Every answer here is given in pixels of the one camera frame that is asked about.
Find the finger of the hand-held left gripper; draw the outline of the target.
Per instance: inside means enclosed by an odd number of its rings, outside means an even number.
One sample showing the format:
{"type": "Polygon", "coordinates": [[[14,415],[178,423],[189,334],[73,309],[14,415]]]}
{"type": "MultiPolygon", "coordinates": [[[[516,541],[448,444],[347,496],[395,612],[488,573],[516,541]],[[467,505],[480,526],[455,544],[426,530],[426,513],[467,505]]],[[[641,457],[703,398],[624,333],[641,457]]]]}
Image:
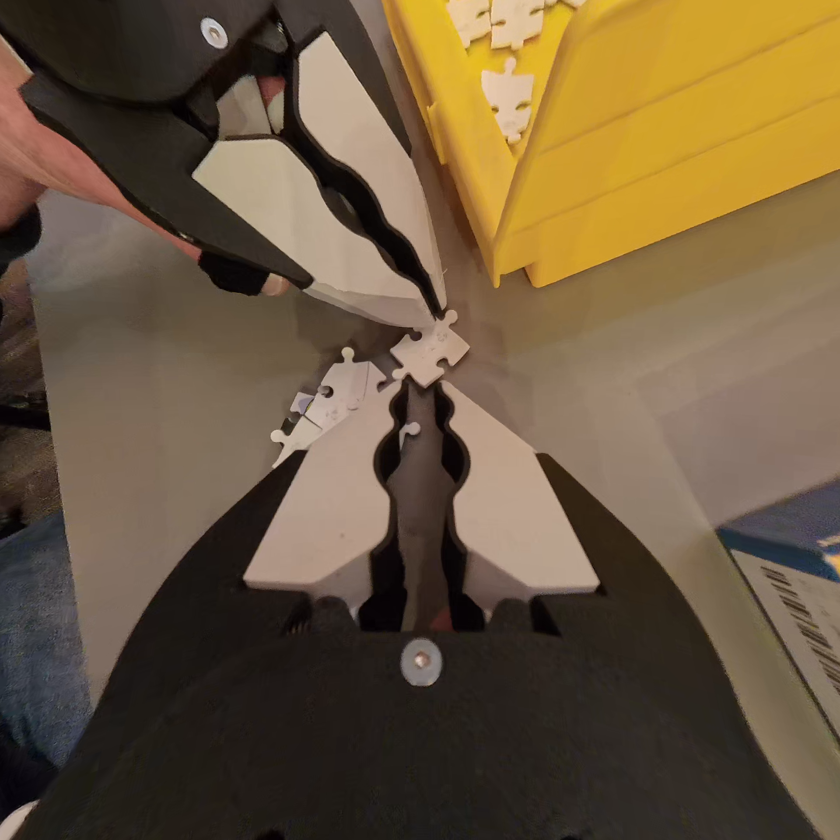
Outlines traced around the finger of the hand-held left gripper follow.
{"type": "Polygon", "coordinates": [[[353,215],[339,219],[350,237],[345,300],[371,319],[440,318],[443,269],[411,152],[326,30],[293,60],[291,134],[320,187],[353,215]]]}
{"type": "Polygon", "coordinates": [[[384,247],[327,205],[317,176],[283,140],[220,140],[193,179],[312,278],[310,297],[404,329],[434,321],[424,296],[384,247]]]}

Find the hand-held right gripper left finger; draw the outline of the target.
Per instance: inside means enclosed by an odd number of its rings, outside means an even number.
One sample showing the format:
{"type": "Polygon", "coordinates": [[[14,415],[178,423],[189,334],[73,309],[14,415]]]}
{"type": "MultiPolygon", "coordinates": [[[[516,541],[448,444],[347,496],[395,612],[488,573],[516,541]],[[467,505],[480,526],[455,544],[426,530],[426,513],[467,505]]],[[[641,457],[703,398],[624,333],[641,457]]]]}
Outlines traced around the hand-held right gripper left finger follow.
{"type": "Polygon", "coordinates": [[[405,568],[387,480],[407,398],[404,382],[389,384],[309,448],[245,572],[249,587],[336,597],[364,630],[401,630],[405,568]]]}

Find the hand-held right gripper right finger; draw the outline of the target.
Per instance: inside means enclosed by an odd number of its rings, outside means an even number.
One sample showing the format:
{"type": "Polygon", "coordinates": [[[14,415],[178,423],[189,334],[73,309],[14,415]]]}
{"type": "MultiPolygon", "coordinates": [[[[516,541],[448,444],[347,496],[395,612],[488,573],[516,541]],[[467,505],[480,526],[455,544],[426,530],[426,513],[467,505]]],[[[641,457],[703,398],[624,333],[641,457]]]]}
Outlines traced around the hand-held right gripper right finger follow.
{"type": "Polygon", "coordinates": [[[454,630],[483,629],[507,600],[595,593],[599,577],[539,453],[447,382],[436,423],[454,482],[440,551],[454,630]]]}

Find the yellow plastic bin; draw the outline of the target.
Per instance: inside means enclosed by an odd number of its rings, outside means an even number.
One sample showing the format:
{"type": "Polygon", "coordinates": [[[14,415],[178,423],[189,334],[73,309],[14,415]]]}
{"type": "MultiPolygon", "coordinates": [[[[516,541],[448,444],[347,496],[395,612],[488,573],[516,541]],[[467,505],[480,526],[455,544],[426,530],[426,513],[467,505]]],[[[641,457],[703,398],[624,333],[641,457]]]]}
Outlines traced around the yellow plastic bin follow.
{"type": "Polygon", "coordinates": [[[555,7],[501,135],[445,2],[383,2],[490,281],[546,287],[838,170],[839,2],[555,7]]]}

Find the pile of puzzle pieces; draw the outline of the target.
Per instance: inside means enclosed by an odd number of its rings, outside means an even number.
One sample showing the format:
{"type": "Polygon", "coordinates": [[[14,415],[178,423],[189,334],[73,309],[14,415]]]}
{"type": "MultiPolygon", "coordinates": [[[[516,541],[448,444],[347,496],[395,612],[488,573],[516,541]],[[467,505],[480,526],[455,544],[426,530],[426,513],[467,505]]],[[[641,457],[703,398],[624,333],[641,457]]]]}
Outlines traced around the pile of puzzle pieces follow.
{"type": "Polygon", "coordinates": [[[445,8],[479,80],[502,137],[517,144],[531,121],[535,76],[518,69],[518,53],[534,46],[555,7],[583,1],[453,1],[445,8]]]}

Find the blue puzzle box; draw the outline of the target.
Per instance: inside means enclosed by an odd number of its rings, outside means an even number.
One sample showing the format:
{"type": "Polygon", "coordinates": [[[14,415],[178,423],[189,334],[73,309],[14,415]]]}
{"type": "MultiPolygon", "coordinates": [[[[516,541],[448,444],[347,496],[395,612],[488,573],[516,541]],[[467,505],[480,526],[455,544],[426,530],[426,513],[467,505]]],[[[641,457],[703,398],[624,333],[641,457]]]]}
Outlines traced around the blue puzzle box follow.
{"type": "Polygon", "coordinates": [[[838,479],[723,523],[716,532],[838,738],[838,479]]]}

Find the person's left hand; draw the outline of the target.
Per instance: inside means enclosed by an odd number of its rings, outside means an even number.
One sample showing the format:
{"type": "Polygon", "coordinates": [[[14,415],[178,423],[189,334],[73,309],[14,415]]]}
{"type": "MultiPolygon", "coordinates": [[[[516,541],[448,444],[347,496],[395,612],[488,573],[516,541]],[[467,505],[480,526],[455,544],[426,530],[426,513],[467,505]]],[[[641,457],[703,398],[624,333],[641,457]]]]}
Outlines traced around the person's left hand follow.
{"type": "Polygon", "coordinates": [[[197,260],[200,249],[165,232],[137,210],[118,187],[72,143],[40,124],[20,95],[31,77],[1,41],[1,229],[16,225],[41,195],[53,190],[111,207],[150,228],[197,260]]]}

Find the person's leg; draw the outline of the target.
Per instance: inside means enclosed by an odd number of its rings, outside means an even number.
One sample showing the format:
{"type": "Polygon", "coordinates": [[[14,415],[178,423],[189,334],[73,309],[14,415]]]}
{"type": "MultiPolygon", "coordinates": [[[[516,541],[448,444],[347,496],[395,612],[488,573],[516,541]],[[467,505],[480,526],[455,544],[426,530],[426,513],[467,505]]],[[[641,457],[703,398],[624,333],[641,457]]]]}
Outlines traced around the person's leg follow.
{"type": "Polygon", "coordinates": [[[61,511],[2,541],[1,712],[14,743],[61,769],[91,715],[61,511]]]}

